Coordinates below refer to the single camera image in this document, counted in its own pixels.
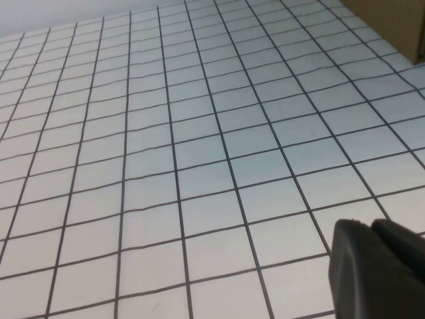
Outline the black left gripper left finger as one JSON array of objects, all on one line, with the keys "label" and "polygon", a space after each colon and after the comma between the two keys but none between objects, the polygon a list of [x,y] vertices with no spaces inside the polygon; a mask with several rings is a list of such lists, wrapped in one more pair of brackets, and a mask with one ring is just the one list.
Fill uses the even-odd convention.
[{"label": "black left gripper left finger", "polygon": [[336,318],[424,317],[424,282],[360,221],[335,223],[329,284]]}]

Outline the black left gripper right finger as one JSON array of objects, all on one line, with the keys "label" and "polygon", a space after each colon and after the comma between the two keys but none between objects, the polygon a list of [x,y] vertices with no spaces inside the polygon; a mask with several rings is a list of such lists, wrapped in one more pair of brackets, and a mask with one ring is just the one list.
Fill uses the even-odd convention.
[{"label": "black left gripper right finger", "polygon": [[424,238],[387,219],[374,220],[371,229],[418,280],[424,282]]}]

